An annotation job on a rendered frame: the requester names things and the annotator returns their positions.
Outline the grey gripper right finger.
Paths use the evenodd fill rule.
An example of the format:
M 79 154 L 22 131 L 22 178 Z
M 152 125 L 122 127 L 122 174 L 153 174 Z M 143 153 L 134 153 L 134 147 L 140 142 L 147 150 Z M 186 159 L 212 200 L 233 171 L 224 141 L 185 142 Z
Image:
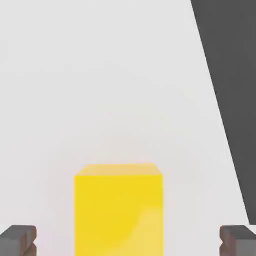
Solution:
M 244 225 L 219 228 L 219 256 L 256 256 L 256 234 Z

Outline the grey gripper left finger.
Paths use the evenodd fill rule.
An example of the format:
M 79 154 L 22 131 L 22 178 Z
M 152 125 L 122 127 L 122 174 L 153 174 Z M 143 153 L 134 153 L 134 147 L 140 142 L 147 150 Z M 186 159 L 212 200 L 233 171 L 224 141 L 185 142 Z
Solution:
M 34 225 L 11 225 L 0 234 L 0 256 L 37 256 Z

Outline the small yellow cube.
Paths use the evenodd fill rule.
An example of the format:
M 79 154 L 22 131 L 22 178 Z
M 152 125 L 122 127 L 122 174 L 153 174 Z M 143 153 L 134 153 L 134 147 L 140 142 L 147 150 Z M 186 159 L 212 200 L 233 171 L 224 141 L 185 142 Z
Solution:
M 163 211 L 155 164 L 87 164 L 74 177 L 74 255 L 164 256 Z

